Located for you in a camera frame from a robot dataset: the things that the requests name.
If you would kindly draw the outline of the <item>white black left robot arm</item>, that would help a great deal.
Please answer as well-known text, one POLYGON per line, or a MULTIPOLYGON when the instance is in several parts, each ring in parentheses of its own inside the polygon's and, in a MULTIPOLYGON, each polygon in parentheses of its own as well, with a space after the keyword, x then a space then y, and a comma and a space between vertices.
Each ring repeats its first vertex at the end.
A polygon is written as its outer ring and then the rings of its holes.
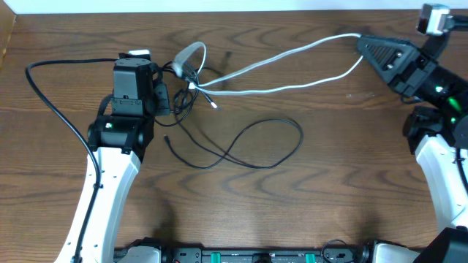
POLYGON ((88 128, 86 179, 57 262, 112 262, 124 205, 154 137, 154 119, 170 114, 162 70, 148 50, 122 53, 113 92, 88 128))

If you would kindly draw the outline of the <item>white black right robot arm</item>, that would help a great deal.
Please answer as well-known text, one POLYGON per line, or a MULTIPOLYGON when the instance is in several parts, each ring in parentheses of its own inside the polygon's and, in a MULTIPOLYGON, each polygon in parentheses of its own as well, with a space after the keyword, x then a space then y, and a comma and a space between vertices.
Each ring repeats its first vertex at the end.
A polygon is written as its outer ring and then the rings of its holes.
POLYGON ((405 104, 403 135, 423 170, 438 235, 422 251, 377 241, 371 262, 467 261, 467 81, 440 66, 449 34, 410 41, 363 35, 357 49, 405 104))

